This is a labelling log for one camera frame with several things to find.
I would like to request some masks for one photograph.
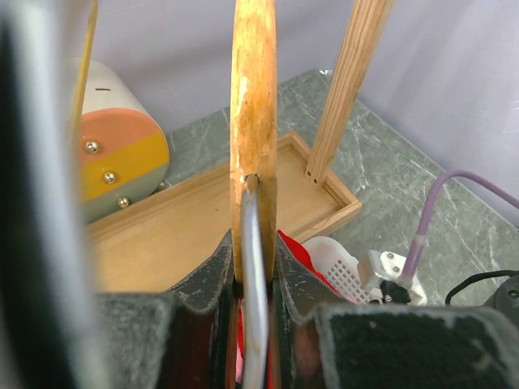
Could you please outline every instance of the black felt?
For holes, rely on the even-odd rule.
[[[175,303],[166,295],[99,297],[116,387],[155,389],[161,373]]]
[[[321,319],[337,387],[519,387],[519,334],[497,312],[367,306]]]

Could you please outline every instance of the cylindrical container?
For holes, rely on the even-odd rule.
[[[79,68],[79,61],[72,66]],[[90,62],[77,147],[88,221],[149,196],[169,166],[159,125],[120,78],[95,61]]]

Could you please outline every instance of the green marble surface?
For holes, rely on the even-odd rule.
[[[278,126],[312,145],[330,78],[312,71],[281,85]],[[170,133],[174,145],[167,185],[177,184],[229,158],[229,109]],[[352,255],[390,250],[406,255],[427,192],[442,169],[361,103],[355,105],[332,168],[362,201],[360,214],[330,236]],[[517,269],[517,229],[458,182],[436,204],[418,276],[431,304],[466,277]],[[482,304],[503,279],[469,287],[454,305]]]

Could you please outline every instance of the brass screw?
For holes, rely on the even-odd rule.
[[[84,150],[88,154],[96,154],[99,151],[99,143],[95,140],[87,140],[84,144]]]
[[[125,196],[119,197],[117,200],[117,205],[119,208],[126,208],[130,205],[130,200]]]
[[[104,173],[103,181],[105,182],[105,184],[113,184],[115,182],[115,173],[114,172]]]

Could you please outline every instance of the wooden rod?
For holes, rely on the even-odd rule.
[[[241,203],[256,175],[265,279],[276,252],[277,65],[274,0],[237,0],[230,89],[230,198],[234,274],[242,282]]]
[[[394,0],[355,0],[305,177],[320,188],[344,134],[357,93]]]
[[[84,38],[83,54],[81,65],[79,66],[78,81],[75,87],[74,105],[72,106],[72,136],[74,142],[79,138],[79,128],[81,127],[81,113],[83,111],[84,93],[87,87],[88,68],[90,67],[90,57],[92,56],[92,46],[94,33],[97,24],[97,0],[92,0],[90,16],[88,17],[87,34]]]

